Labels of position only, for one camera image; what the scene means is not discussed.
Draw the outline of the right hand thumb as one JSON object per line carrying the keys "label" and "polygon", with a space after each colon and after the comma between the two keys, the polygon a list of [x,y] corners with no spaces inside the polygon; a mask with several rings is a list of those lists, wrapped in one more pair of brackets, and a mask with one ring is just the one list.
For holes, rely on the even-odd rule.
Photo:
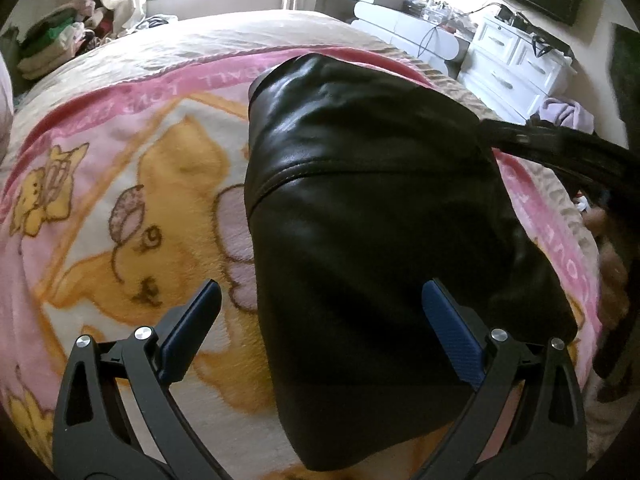
{"label": "right hand thumb", "polygon": [[626,291],[628,271],[613,244],[614,224],[602,208],[591,208],[583,215],[584,225],[597,242],[599,249],[599,305],[598,318],[607,330],[614,330],[628,314]]}

